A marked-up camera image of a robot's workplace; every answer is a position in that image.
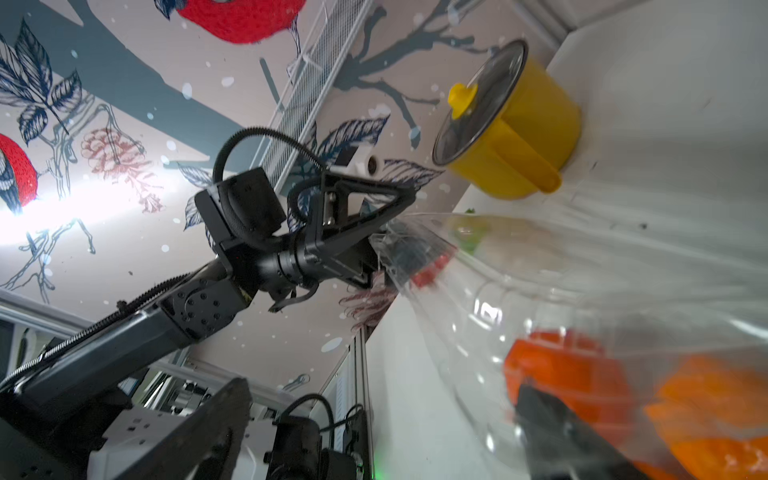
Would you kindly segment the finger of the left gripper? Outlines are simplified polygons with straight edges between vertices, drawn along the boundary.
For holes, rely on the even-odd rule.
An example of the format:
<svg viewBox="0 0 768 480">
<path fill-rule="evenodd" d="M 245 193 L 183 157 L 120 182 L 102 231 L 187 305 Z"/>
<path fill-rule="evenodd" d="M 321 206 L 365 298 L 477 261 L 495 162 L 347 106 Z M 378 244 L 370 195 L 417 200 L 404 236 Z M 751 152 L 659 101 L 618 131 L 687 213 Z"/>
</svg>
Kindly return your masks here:
<svg viewBox="0 0 768 480">
<path fill-rule="evenodd" d="M 308 250 L 349 249 L 412 205 L 412 186 L 326 172 L 313 198 L 308 222 Z"/>
</svg>

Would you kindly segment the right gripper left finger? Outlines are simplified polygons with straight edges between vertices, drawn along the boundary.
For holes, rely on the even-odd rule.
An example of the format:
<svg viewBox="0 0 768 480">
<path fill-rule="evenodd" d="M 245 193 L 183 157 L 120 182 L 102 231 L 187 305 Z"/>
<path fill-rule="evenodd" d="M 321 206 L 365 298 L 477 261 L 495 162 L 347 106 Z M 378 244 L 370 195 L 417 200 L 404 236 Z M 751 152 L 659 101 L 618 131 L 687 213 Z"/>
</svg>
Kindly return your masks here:
<svg viewBox="0 0 768 480">
<path fill-rule="evenodd" d="M 234 378 L 123 473 L 124 479 L 231 479 L 250 421 L 249 385 Z"/>
</svg>

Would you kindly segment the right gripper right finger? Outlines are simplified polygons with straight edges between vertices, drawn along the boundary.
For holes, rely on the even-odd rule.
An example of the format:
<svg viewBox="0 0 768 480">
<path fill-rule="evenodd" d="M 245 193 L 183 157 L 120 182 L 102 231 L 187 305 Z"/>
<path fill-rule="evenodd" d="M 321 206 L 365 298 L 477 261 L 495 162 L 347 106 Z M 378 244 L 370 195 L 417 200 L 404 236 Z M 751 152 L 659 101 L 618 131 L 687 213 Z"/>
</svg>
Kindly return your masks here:
<svg viewBox="0 0 768 480">
<path fill-rule="evenodd" d="M 522 385 L 515 413 L 533 479 L 647 477 L 553 395 Z"/>
</svg>

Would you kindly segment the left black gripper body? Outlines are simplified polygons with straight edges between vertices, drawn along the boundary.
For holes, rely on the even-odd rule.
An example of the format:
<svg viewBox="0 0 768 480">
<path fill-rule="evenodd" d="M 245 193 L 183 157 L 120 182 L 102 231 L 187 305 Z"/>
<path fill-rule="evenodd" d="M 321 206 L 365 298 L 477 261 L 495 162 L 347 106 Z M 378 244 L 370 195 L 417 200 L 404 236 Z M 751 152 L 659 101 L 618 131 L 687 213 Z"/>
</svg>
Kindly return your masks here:
<svg viewBox="0 0 768 480">
<path fill-rule="evenodd" d="M 257 256 L 257 289 L 273 300 L 308 300 L 327 280 L 369 289 L 379 270 L 369 237 L 378 230 L 315 225 L 286 234 L 276 252 Z"/>
</svg>

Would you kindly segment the large orange container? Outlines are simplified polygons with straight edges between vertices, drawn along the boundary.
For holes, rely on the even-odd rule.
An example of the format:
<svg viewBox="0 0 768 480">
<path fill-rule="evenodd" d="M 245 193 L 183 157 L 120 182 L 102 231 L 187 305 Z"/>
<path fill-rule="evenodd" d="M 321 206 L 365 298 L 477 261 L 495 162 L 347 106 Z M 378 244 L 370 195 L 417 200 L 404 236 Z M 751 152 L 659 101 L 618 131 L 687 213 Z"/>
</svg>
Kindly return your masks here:
<svg viewBox="0 0 768 480">
<path fill-rule="evenodd" d="M 513 405 L 519 388 L 527 384 L 557 397 L 614 446 L 632 432 L 633 394 L 624 368 L 586 335 L 535 330 L 513 343 L 503 373 Z"/>
</svg>

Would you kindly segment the clear plastic container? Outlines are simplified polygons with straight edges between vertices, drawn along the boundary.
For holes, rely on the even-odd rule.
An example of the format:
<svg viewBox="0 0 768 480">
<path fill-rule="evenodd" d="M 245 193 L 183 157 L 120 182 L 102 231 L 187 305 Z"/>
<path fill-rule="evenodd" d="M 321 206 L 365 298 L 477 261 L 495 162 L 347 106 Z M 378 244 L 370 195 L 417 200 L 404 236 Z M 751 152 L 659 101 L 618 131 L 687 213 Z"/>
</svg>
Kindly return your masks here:
<svg viewBox="0 0 768 480">
<path fill-rule="evenodd" d="M 766 477 L 765 195 L 470 192 L 373 246 L 378 477 Z"/>
</svg>

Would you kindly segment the small orange container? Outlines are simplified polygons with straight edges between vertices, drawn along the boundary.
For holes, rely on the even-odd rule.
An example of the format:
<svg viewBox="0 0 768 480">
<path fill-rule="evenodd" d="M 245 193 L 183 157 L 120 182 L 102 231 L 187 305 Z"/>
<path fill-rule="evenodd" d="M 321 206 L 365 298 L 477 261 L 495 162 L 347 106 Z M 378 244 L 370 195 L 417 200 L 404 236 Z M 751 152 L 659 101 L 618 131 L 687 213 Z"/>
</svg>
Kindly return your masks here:
<svg viewBox="0 0 768 480">
<path fill-rule="evenodd" d="M 766 374 L 713 356 L 691 356 L 644 413 L 692 477 L 767 477 Z"/>
</svg>

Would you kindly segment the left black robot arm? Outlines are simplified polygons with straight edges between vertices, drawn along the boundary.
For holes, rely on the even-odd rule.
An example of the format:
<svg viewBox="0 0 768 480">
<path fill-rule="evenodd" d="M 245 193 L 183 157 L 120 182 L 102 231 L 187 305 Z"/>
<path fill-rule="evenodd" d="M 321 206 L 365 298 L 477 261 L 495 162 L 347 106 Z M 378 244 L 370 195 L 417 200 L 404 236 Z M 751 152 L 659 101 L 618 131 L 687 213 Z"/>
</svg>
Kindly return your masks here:
<svg viewBox="0 0 768 480">
<path fill-rule="evenodd" d="M 3 380 L 3 478 L 84 478 L 107 429 L 132 405 L 121 383 L 224 329 L 258 294 L 269 295 L 277 313 L 310 299 L 327 280 L 371 287 L 377 257 L 369 239 L 414 203 L 415 189 L 321 167 L 280 201 L 263 169 L 224 173 L 235 147 L 254 136 L 308 153 L 267 127 L 227 140 L 211 184 L 195 197 L 212 237 L 212 261 L 119 303 Z"/>
</svg>

